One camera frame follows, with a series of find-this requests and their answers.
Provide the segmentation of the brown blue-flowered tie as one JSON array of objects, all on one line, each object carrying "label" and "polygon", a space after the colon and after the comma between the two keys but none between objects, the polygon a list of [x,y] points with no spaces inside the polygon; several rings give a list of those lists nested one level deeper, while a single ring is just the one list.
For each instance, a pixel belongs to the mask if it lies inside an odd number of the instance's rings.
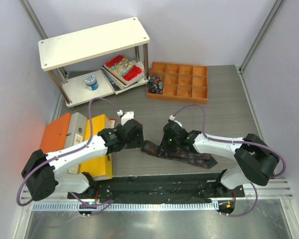
[{"label": "brown blue-flowered tie", "polygon": [[145,140],[141,151],[157,158],[179,161],[206,169],[210,169],[217,164],[216,159],[211,154],[184,152],[179,148],[176,149],[176,152],[167,152],[161,149],[160,145],[156,145],[148,140]]}]

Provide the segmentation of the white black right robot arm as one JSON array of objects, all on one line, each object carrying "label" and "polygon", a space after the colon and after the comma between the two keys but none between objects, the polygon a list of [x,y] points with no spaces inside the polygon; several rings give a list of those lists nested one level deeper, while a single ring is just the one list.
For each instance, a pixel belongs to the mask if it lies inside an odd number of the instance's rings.
[{"label": "white black right robot arm", "polygon": [[179,122],[172,120],[163,127],[161,149],[181,154],[216,154],[235,160],[237,167],[223,170],[211,186],[212,195],[222,197],[245,183],[266,186],[280,161],[277,153],[254,134],[226,138],[197,130],[187,132]]}]

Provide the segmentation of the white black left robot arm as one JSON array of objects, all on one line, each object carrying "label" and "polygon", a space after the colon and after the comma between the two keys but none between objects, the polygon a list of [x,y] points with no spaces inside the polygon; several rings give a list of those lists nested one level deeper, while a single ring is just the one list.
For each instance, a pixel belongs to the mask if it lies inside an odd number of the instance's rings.
[{"label": "white black left robot arm", "polygon": [[50,153],[36,150],[23,168],[22,184],[27,186],[32,201],[46,199],[56,189],[65,188],[61,176],[68,169],[123,149],[142,147],[143,142],[143,125],[130,119],[123,125],[106,128],[91,139],[63,150]]}]

